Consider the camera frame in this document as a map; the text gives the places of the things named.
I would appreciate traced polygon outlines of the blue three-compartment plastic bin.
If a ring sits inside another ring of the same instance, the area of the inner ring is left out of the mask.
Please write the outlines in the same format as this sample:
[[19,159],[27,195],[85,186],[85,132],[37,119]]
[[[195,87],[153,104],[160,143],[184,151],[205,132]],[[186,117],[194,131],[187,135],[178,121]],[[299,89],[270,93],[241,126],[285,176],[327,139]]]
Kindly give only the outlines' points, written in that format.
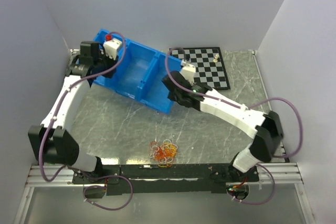
[[99,76],[95,84],[132,98],[154,110],[169,114],[173,101],[162,79],[167,75],[165,53],[125,39],[126,54],[113,77]]

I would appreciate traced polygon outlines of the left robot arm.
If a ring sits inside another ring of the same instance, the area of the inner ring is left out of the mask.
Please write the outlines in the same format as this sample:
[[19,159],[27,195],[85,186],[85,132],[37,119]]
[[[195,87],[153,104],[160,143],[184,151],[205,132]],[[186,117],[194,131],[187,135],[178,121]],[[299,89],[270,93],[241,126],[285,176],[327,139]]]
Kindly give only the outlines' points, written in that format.
[[99,73],[111,78],[118,62],[118,51],[122,41],[110,39],[103,43],[83,41],[79,53],[67,67],[63,86],[56,102],[40,125],[33,125],[28,131],[34,155],[41,167],[41,175],[47,182],[43,166],[45,163],[60,164],[85,172],[92,183],[103,179],[102,161],[97,156],[81,150],[69,131],[73,125],[81,100],[91,88]]

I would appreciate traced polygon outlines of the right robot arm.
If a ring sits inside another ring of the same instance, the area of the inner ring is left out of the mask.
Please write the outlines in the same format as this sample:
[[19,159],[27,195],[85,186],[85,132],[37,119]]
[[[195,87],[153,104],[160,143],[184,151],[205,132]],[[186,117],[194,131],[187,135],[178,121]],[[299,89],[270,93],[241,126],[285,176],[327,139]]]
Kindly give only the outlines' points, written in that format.
[[233,158],[229,175],[241,181],[257,163],[268,163],[284,137],[279,115],[264,113],[234,102],[204,83],[191,85],[180,72],[172,71],[162,79],[168,98],[186,108],[214,115],[237,127],[252,142]]

